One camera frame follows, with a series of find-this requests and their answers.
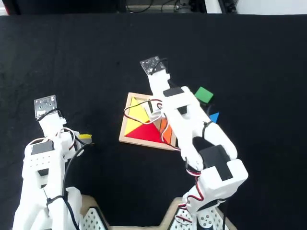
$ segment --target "black cloth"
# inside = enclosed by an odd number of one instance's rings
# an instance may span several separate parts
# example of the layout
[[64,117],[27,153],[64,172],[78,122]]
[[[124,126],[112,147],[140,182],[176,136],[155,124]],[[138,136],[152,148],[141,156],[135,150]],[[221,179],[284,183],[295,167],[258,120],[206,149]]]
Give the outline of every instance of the black cloth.
[[0,18],[0,225],[12,226],[24,148],[43,133],[33,100],[57,95],[96,149],[68,176],[111,225],[160,224],[194,183],[178,152],[118,141],[128,92],[150,94],[139,61],[168,58],[172,81],[214,93],[218,124],[249,178],[229,200],[238,229],[302,229],[306,202],[307,17],[57,15]]

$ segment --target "red triangle piece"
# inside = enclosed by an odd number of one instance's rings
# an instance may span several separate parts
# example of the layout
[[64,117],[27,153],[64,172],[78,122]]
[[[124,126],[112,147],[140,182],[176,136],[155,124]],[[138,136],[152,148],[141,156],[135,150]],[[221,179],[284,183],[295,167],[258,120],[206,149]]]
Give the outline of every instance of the red triangle piece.
[[154,123],[149,125],[141,125],[140,127],[137,127],[135,130],[128,133],[126,137],[164,143],[161,140],[160,132]]

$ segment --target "yellow block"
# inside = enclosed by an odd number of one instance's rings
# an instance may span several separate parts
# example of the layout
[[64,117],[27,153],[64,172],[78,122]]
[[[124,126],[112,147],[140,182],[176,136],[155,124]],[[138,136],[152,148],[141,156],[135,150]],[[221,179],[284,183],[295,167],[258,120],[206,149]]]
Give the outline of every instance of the yellow block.
[[[134,106],[136,104],[139,104],[139,102],[134,97],[132,97],[130,106]],[[130,108],[129,109],[129,116],[137,118],[138,120],[140,120],[142,122],[149,121],[149,117],[148,117],[146,111],[143,109],[143,107],[141,105]],[[142,123],[128,118],[124,135],[127,135],[128,133],[130,133],[131,131],[140,127],[141,125],[142,125]]]
[[79,134],[79,139],[91,139],[91,134]]

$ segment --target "yellow triangle piece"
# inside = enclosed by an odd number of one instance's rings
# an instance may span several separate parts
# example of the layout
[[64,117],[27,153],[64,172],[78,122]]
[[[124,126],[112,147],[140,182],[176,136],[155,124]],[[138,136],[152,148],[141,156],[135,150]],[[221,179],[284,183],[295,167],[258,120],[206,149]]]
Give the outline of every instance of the yellow triangle piece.
[[[139,104],[139,102],[134,97],[132,97],[130,106],[134,106],[136,104]],[[135,117],[142,122],[149,121],[149,117],[141,105],[130,108],[129,116]],[[130,133],[131,131],[135,130],[136,128],[140,127],[141,125],[142,123],[128,118],[124,136]]]

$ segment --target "tangram puzzle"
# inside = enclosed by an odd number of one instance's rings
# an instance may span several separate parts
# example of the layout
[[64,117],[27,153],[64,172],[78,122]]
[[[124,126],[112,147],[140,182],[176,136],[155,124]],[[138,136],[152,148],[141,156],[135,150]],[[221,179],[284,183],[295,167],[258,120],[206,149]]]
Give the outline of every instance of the tangram puzzle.
[[[130,92],[128,94],[126,107],[137,105],[143,101],[148,100],[149,97],[149,95]],[[135,117],[144,123],[149,122],[149,117],[141,105],[128,109],[126,114],[131,117]],[[160,135],[165,129],[165,126],[165,118],[145,125],[124,116],[119,141],[148,147],[173,150],[171,146],[165,144],[160,138]],[[164,133],[164,140],[173,146],[176,144],[176,137],[170,126]]]

